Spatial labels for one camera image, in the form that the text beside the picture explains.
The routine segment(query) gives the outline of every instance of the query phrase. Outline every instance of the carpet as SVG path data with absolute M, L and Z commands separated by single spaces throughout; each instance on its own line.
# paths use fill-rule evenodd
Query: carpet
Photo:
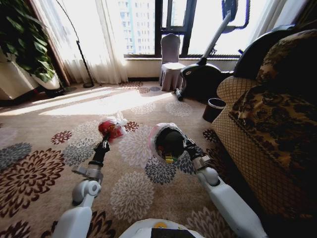
M 207 238 L 235 236 L 200 185 L 189 156 L 162 165 L 147 145 L 155 124 L 174 122 L 230 182 L 224 164 L 228 154 L 202 118 L 204 104 L 179 102 L 174 93 L 160 91 L 157 82 L 76 87 L 64 96 L 39 94 L 22 105 L 0 108 L 0 237 L 52 236 L 82 179 L 72 166 L 88 164 L 101 139 L 98 123 L 117 111 L 128 120 L 127 134 L 106 154 L 87 237 L 118 237 L 146 218 L 171 220 Z

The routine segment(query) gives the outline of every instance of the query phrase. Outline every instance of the gray chair cover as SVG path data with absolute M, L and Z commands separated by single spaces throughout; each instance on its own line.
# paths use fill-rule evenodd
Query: gray chair cover
M 162 67 L 159 76 L 159 84 L 162 91 L 174 91 L 181 89 L 183 79 L 180 70 L 185 65 L 178 62 L 180 39 L 174 34 L 168 34 L 161 40 L 162 46 Z

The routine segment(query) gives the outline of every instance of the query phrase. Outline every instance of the plastic bag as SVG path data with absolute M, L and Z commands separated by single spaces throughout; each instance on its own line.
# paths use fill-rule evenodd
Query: plastic bag
M 117 117 L 110 116 L 103 118 L 98 126 L 98 130 L 102 137 L 110 133 L 108 141 L 111 143 L 113 139 L 127 133 L 124 127 L 127 123 L 128 120 L 123 118 L 122 112 L 117 112 Z

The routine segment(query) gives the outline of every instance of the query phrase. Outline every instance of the leopard print cushion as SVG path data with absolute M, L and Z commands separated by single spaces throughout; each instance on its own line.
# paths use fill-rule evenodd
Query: leopard print cushion
M 268 51 L 256 81 L 317 105 L 315 96 L 317 29 L 279 40 Z
M 233 105 L 230 116 L 288 174 L 315 187 L 317 107 L 257 85 Z

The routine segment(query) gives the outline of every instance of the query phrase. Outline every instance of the trash can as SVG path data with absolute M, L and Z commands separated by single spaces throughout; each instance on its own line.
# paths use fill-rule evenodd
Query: trash can
M 210 98 L 206 105 L 203 119 L 209 122 L 213 122 L 216 117 L 221 113 L 222 109 L 226 106 L 226 103 L 219 98 Z

